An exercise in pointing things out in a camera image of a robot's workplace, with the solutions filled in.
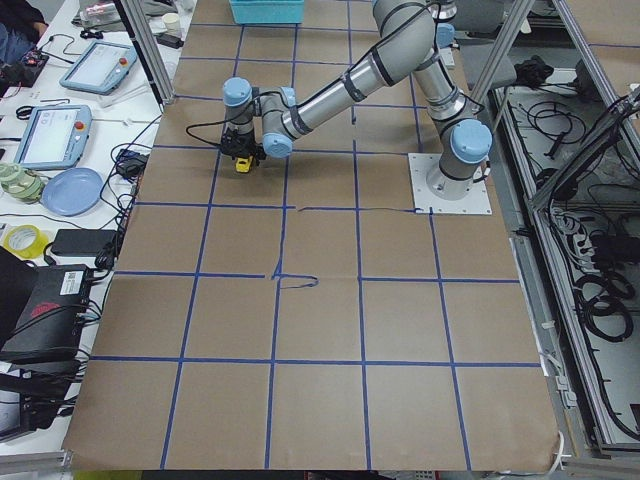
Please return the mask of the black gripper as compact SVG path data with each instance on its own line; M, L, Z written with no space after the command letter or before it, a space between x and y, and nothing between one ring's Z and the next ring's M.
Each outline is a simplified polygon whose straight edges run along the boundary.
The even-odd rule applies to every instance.
M265 159L265 151L255 140L255 133L240 133L231 127L226 127L220 140L222 154L232 158L253 159L260 163Z

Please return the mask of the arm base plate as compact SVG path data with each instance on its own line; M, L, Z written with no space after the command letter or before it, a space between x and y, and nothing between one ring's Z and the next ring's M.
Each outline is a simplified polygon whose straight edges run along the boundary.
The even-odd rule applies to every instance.
M435 215L491 215L482 168L471 179L457 181L440 171L440 153L409 153L414 210Z

